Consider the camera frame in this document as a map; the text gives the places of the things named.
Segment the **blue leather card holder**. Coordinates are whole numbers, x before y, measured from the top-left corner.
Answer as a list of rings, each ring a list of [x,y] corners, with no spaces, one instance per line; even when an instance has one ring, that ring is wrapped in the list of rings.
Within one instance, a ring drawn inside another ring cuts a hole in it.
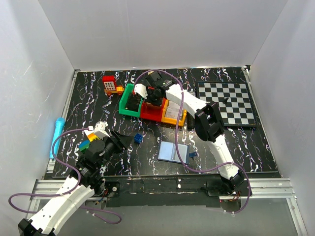
[[[189,160],[191,158],[194,158],[197,156],[197,152],[190,152],[189,146],[185,144],[178,144],[178,150],[180,153],[180,156],[182,158],[182,161],[187,165],[189,163]],[[181,164],[181,161],[179,159],[179,156],[177,154],[176,145],[175,143],[171,142],[165,142],[162,141],[159,146],[159,153],[157,159],[159,161],[165,161],[165,162],[172,162],[172,163],[179,163]]]

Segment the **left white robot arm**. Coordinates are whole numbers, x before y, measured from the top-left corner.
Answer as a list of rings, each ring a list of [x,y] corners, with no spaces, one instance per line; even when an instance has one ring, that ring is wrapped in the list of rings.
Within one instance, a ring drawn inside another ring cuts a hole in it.
[[[19,234],[56,236],[77,209],[86,209],[84,203],[89,198],[117,197],[120,183],[106,180],[101,175],[101,168],[114,154],[125,151],[132,139],[113,130],[109,137],[81,145],[79,160],[70,175],[55,194],[47,195],[50,200],[42,209],[33,213],[30,219],[24,218],[19,222]]]

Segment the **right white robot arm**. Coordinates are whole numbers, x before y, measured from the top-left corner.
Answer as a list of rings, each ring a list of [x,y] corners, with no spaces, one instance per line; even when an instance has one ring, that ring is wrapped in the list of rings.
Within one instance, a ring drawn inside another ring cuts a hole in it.
[[[224,137],[224,127],[219,105],[216,102],[205,102],[187,90],[180,82],[175,83],[159,74],[159,70],[150,70],[142,84],[137,84],[134,91],[146,101],[155,103],[165,98],[186,110],[194,118],[194,129],[197,136],[207,142],[211,153],[219,166],[223,191],[234,195],[244,181],[244,174],[234,164]]]

